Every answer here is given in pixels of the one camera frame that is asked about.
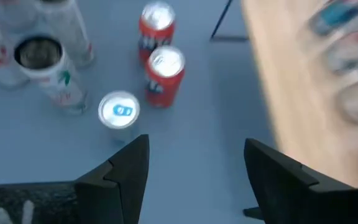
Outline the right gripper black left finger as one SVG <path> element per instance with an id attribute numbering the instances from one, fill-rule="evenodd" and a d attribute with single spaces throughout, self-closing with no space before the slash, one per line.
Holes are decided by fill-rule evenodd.
<path id="1" fill-rule="evenodd" d="M 75 180 L 80 223 L 137 224 L 149 173 L 149 136 L 141 134 Z"/>

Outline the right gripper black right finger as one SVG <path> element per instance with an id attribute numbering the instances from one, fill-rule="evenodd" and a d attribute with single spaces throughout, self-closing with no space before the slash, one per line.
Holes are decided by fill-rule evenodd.
<path id="1" fill-rule="evenodd" d="M 244 160 L 258 206 L 243 214 L 265 223 L 297 223 L 311 193 L 352 188 L 256 139 L 246 139 Z"/>

